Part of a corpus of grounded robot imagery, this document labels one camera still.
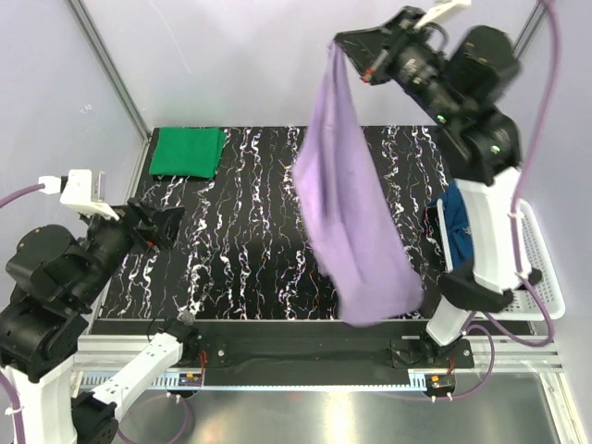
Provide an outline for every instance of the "lavender towel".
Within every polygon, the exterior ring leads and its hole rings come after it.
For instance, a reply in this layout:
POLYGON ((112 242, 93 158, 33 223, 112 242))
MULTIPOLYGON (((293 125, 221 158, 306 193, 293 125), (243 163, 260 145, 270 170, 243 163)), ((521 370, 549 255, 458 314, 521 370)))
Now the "lavender towel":
POLYGON ((417 309, 421 281, 380 188, 335 43, 293 177, 314 256, 337 288, 341 320, 363 326, 417 309))

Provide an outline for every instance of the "white basket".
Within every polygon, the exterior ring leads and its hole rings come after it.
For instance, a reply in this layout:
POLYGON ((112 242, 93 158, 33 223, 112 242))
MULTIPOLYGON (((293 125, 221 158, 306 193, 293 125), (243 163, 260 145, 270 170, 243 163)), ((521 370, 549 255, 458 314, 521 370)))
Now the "white basket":
MULTIPOLYGON (((526 248, 526 255, 530 264, 534 268, 541 270, 543 274, 542 280, 536 285, 538 295, 545 303, 547 310, 552 319, 559 319, 565 314, 565 303, 563 302, 563 295, 553 264, 549 257, 549 252, 543 235, 538 227, 537 218, 533 212, 532 206, 527 201, 520 201, 523 219, 523 233, 524 233, 524 247, 526 248)), ((446 269, 450 272, 452 270, 452 258, 450 256, 450 246, 448 244, 448 233, 446 231, 446 223, 444 219, 444 205, 438 199, 438 218, 440 225, 440 235, 442 237, 442 248, 444 249, 444 258, 446 260, 446 269)), ((516 290, 514 292, 514 302, 506 307, 502 312, 492 314, 498 320, 506 321, 542 321, 543 314, 537 307, 532 296, 525 290, 516 290)))

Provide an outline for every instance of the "metal pole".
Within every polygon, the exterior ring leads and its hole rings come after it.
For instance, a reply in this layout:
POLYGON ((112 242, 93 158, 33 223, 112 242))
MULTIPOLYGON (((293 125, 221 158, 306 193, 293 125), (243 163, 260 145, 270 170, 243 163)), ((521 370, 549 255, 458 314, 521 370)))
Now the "metal pole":
POLYGON ((91 16, 86 9, 83 0, 66 0, 66 3, 69 5, 76 21, 78 21, 82 32, 84 32, 84 35, 91 46, 92 51, 96 55, 99 64, 103 68, 107 78, 109 79, 109 82, 113 86, 113 89, 115 90, 117 97, 126 110, 126 113, 128 113, 131 123, 138 131, 144 142, 147 142, 152 132, 146 125, 146 122, 140 114, 138 107, 133 102, 130 92, 123 82, 123 79, 121 79, 121 76, 117 71, 115 63, 113 63, 111 56, 107 52, 105 44, 103 43, 98 30, 94 26, 93 20, 91 19, 91 16))
POLYGON ((530 43, 533 41, 535 34, 537 34, 537 31, 540 29, 540 25, 543 23, 546 16, 547 7, 536 0, 536 5, 530 13, 530 17, 524 24, 520 31, 520 35, 514 43, 513 51, 516 58, 520 59, 524 56, 526 49, 530 46, 530 43))

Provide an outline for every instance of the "black wire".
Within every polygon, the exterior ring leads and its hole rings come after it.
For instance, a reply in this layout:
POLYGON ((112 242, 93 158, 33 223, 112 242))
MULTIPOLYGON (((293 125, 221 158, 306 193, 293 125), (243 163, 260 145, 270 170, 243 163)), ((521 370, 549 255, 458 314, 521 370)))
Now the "black wire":
POLYGON ((431 28, 432 30, 436 30, 440 34, 442 34, 442 43, 440 44, 440 47, 438 48, 438 52, 440 53, 440 52, 444 51, 444 48, 448 45, 448 42, 450 40, 446 30, 444 28, 442 28, 440 25, 438 25, 437 23, 434 23, 433 21, 426 23, 424 25, 424 28, 431 28))
POLYGON ((148 339, 148 342, 151 342, 152 340, 150 339, 150 329, 152 328, 152 325, 154 324, 154 322, 156 322, 158 319, 161 319, 163 321, 166 321, 167 319, 163 316, 157 316, 155 317, 152 321, 150 321, 150 324, 148 324, 148 328, 146 328, 146 338, 148 339))

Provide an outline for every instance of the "robotic arm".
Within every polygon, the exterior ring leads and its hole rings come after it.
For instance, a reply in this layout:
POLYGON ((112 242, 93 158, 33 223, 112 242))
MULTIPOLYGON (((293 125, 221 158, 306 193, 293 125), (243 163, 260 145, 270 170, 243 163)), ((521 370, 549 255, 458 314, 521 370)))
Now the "robotic arm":
POLYGON ((13 414, 17 444, 23 438, 36 444, 108 443, 118 420, 160 373, 195 361, 198 331, 167 320, 116 376, 71 400, 74 354, 88 326, 82 316, 128 253, 172 247, 185 210, 135 200, 111 207, 102 200, 103 175, 89 170, 41 181, 45 192, 61 192, 61 203, 80 213, 88 231, 76 240, 61 226, 36 228, 6 264, 17 285, 0 313, 0 366, 23 406, 19 417, 13 414))
MULTIPOLYGON (((438 24, 470 0, 439 2, 425 12, 404 7, 382 26, 340 32, 336 42, 362 80, 371 85, 395 80, 438 124, 438 148, 458 182, 475 256, 439 281, 444 296, 428 323, 418 350, 400 354, 403 364, 428 361, 450 350, 471 312, 498 313, 513 301, 522 284, 516 274, 508 214, 521 163, 514 122, 495 106, 520 71, 512 43, 489 26, 469 30, 447 59, 428 44, 438 24)), ((522 239, 522 215, 516 248, 523 269, 536 284, 541 275, 528 263, 522 239)))

